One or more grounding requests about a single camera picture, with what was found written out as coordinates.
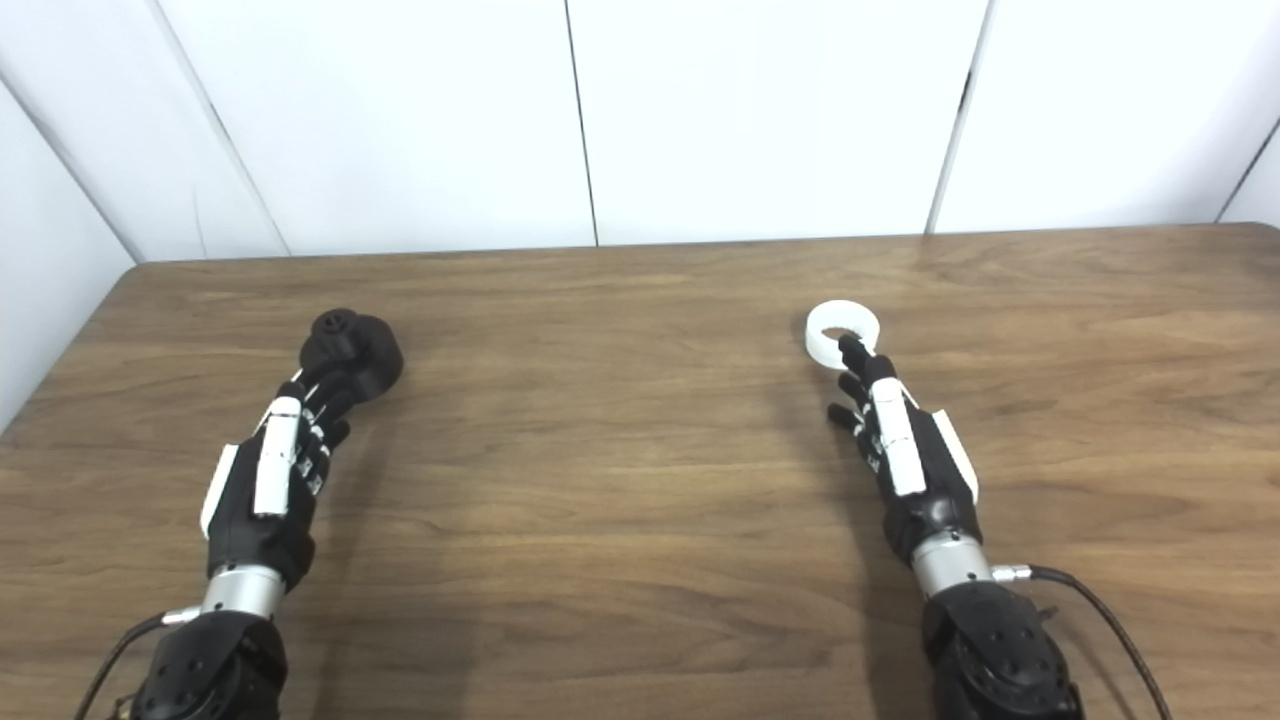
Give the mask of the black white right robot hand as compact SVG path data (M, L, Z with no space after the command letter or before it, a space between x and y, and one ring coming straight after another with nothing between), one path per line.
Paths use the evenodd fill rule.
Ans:
M831 405L828 418L855 439L876 478L890 552L911 569L927 598L992 582L977 473L948 415L919 407L892 361L856 334L844 333L837 348L846 366L838 387L851 405Z

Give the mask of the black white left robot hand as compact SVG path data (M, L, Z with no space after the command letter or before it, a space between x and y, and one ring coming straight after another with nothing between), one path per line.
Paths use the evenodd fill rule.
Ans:
M202 614L273 620L308 574L311 525L332 451L349 429L349 377L334 361L301 368L253 433L223 447L200 514L207 543Z

